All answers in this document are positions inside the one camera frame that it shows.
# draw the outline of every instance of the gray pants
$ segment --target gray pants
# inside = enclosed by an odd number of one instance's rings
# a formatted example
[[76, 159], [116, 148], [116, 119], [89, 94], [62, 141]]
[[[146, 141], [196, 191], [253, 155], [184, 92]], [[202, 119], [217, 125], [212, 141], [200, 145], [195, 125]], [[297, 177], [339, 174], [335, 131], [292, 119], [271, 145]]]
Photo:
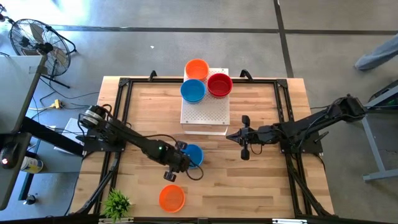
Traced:
[[356, 63], [355, 68], [360, 71], [374, 69], [398, 55], [398, 34], [391, 40], [373, 50], [369, 55], [363, 55]]

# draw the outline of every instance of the green plant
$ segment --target green plant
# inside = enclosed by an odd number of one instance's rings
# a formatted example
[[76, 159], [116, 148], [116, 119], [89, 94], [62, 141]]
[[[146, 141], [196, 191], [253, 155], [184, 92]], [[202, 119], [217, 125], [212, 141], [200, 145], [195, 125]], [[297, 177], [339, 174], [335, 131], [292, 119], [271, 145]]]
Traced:
[[102, 215], [106, 218], [112, 218], [113, 223], [116, 220], [120, 220], [125, 217], [129, 211], [131, 204], [129, 198], [124, 196], [120, 190], [113, 189], [108, 196], [108, 199], [103, 202], [105, 204], [105, 209], [102, 211]]

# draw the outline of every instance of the fan guard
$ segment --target fan guard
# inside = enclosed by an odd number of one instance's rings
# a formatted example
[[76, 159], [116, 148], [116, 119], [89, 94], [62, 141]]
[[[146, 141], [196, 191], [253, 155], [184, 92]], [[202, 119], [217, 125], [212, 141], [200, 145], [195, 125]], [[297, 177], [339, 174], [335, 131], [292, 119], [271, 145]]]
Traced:
[[59, 76], [70, 66], [70, 51], [62, 36], [49, 25], [33, 19], [16, 21], [10, 30], [12, 48], [18, 55], [46, 55], [47, 74]]

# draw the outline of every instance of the plastic bowl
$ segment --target plastic bowl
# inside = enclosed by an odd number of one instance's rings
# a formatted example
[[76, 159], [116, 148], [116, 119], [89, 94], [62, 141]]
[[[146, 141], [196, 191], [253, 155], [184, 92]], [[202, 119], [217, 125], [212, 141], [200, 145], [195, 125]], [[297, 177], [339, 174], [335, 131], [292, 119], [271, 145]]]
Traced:
[[[205, 154], [203, 153], [203, 150], [195, 145], [195, 144], [189, 144], [187, 145], [186, 149], [183, 149], [182, 152], [184, 152], [186, 155], [189, 156], [189, 158], [198, 166], [201, 165], [203, 162], [203, 159], [205, 158]], [[189, 163], [189, 168], [197, 168], [197, 166], [193, 165], [193, 163]]]
[[214, 97], [225, 97], [232, 90], [232, 79], [222, 73], [214, 74], [207, 80], [207, 88]]
[[163, 188], [159, 195], [159, 205], [166, 212], [181, 210], [185, 203], [185, 194], [181, 187], [170, 184]]
[[199, 103], [206, 95], [206, 86], [200, 80], [187, 80], [181, 85], [182, 98], [189, 103]]
[[185, 66], [188, 78], [205, 80], [209, 74], [209, 65], [202, 59], [193, 59]]

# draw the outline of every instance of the yellow plug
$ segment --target yellow plug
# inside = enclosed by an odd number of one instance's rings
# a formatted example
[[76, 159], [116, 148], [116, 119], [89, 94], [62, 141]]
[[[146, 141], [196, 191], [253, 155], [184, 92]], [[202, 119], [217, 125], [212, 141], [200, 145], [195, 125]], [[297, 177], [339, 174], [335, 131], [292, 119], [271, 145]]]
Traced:
[[61, 108], [61, 101], [60, 100], [55, 100], [55, 109]]
[[61, 108], [61, 101], [55, 100], [53, 104], [50, 106], [51, 108], [60, 109]]

